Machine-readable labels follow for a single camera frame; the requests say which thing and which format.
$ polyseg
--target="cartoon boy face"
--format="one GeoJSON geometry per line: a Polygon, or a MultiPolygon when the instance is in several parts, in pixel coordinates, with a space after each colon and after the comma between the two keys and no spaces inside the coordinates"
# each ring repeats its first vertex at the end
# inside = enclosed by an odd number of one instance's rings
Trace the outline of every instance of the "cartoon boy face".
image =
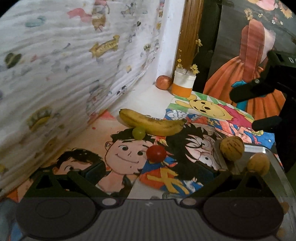
{"type": "Polygon", "coordinates": [[[211,137],[204,135],[204,139],[202,139],[198,136],[188,135],[188,138],[186,140],[188,140],[189,143],[185,146],[185,148],[187,149],[191,157],[187,154],[186,156],[190,161],[201,161],[207,164],[209,167],[213,167],[215,170],[221,168],[216,163],[213,156],[215,141],[211,137]]]}
{"type": "Polygon", "coordinates": [[[64,174],[67,174],[67,172],[72,169],[84,170],[89,166],[91,166],[91,163],[80,162],[70,157],[67,161],[64,161],[61,164],[60,168],[54,167],[52,171],[55,175],[64,175],[64,174]]]}
{"type": "Polygon", "coordinates": [[[117,140],[106,142],[106,164],[120,175],[131,175],[142,169],[146,160],[146,151],[153,144],[144,140],[117,140]]]}

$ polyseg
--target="white label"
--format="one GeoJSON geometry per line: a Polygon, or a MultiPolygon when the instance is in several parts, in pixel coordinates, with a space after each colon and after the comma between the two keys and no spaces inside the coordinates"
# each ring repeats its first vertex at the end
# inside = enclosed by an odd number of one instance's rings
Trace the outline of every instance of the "white label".
{"type": "Polygon", "coordinates": [[[290,60],[291,63],[294,64],[296,62],[296,58],[295,59],[292,59],[291,57],[288,57],[288,58],[289,58],[289,60],[290,60]]]}
{"type": "Polygon", "coordinates": [[[174,84],[184,88],[191,89],[193,87],[195,78],[196,76],[180,74],[175,71],[174,84]]]}

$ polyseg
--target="black hair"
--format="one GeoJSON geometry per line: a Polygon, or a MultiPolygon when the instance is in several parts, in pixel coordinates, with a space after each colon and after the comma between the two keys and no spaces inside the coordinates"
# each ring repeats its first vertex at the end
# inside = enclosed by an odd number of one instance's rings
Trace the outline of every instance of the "black hair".
{"type": "Polygon", "coordinates": [[[167,146],[164,145],[164,148],[167,152],[169,152],[169,156],[176,160],[177,165],[171,167],[174,172],[178,174],[178,178],[181,180],[191,180],[194,177],[200,177],[203,175],[205,177],[204,180],[199,180],[200,182],[206,182],[208,180],[207,176],[209,171],[204,168],[205,164],[202,164],[200,161],[192,162],[188,159],[191,157],[191,154],[186,149],[186,145],[188,145],[191,141],[187,140],[188,135],[198,136],[201,139],[205,139],[204,135],[211,137],[214,141],[217,138],[220,139],[220,136],[213,132],[212,135],[209,135],[207,130],[202,127],[196,127],[194,124],[185,124],[183,129],[173,135],[166,137],[167,146]]]}
{"type": "MultiPolygon", "coordinates": [[[[117,134],[111,135],[112,142],[115,143],[118,140],[133,140],[133,128],[125,129],[124,131],[119,131],[117,134]]],[[[152,138],[151,135],[146,134],[143,138],[144,141],[149,141],[154,143],[155,139],[152,138]]]]}
{"type": "Polygon", "coordinates": [[[102,158],[96,153],[81,148],[74,148],[71,151],[65,151],[62,155],[60,155],[54,166],[60,168],[62,163],[69,160],[71,157],[77,161],[91,164],[96,164],[102,161],[102,158]]]}

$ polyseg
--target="patterned fabric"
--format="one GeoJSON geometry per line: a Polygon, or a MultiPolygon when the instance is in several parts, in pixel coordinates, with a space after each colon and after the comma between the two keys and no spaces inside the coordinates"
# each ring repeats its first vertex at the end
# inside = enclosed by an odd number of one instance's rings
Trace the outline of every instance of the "patterned fabric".
{"type": "Polygon", "coordinates": [[[164,0],[21,0],[0,19],[0,196],[145,73],[164,0]]]}

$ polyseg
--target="cartoon mouth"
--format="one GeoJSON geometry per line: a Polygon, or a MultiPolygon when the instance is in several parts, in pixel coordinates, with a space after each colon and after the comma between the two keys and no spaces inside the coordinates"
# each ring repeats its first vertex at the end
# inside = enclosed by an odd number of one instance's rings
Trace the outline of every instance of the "cartoon mouth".
{"type": "Polygon", "coordinates": [[[126,160],[122,157],[120,157],[118,154],[115,154],[116,156],[118,156],[121,160],[124,160],[124,161],[127,161],[127,162],[131,162],[131,163],[139,163],[138,161],[129,161],[129,160],[126,160]]]}

